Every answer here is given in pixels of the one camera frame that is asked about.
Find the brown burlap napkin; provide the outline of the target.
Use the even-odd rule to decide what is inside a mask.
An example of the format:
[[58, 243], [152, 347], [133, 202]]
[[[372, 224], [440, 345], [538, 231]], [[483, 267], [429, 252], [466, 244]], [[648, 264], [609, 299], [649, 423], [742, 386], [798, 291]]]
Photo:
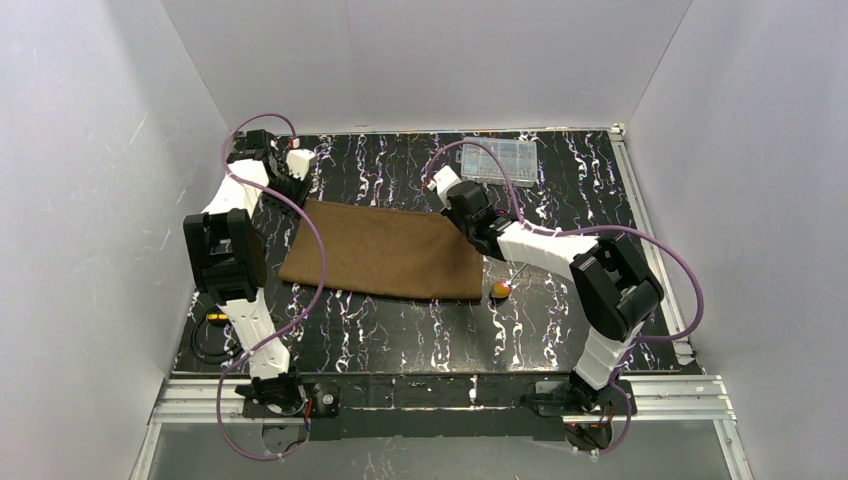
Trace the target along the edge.
[[324, 286], [410, 300], [483, 295], [483, 257], [438, 213], [310, 200], [323, 241]]

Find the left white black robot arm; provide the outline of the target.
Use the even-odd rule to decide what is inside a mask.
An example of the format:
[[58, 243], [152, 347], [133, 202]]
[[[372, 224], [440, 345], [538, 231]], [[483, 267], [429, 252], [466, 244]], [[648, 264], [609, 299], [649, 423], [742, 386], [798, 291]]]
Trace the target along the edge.
[[317, 156], [297, 140], [251, 130], [237, 133], [225, 163], [230, 174], [202, 212], [184, 219], [183, 232], [197, 290], [212, 301], [202, 320], [230, 324], [237, 342], [206, 350], [193, 332], [190, 346], [207, 364], [247, 355], [251, 380], [237, 387], [237, 394], [292, 416], [306, 407], [308, 397], [290, 351], [270, 337], [275, 328], [264, 298], [266, 243], [252, 216], [264, 193], [274, 199], [284, 196], [284, 206], [304, 205]]

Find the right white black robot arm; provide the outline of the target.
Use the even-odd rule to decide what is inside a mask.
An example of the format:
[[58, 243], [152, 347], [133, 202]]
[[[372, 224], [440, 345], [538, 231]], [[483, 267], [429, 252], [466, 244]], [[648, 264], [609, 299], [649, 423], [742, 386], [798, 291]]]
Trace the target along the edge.
[[625, 233], [544, 235], [499, 213], [473, 181], [432, 180], [447, 217], [475, 250], [501, 261], [546, 269], [570, 279], [590, 325], [584, 350], [562, 392], [569, 410], [593, 409], [664, 291]]

